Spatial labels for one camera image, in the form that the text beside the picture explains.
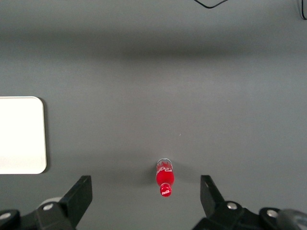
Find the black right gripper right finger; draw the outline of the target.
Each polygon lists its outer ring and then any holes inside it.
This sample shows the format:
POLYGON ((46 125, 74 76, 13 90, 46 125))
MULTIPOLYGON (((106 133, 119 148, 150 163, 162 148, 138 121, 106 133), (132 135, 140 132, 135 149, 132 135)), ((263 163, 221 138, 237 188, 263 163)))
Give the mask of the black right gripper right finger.
POLYGON ((201 176, 200 199, 205 213, 195 230, 238 230, 244 215, 243 207, 226 201, 209 175, 201 176))

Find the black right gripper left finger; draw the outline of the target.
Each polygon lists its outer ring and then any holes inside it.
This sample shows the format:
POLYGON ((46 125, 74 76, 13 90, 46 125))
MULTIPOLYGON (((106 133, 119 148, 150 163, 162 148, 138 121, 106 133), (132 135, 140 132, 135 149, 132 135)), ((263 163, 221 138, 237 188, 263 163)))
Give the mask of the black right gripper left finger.
POLYGON ((35 210, 37 229, 75 230, 92 199, 92 178, 81 176, 62 198, 51 199, 35 210))

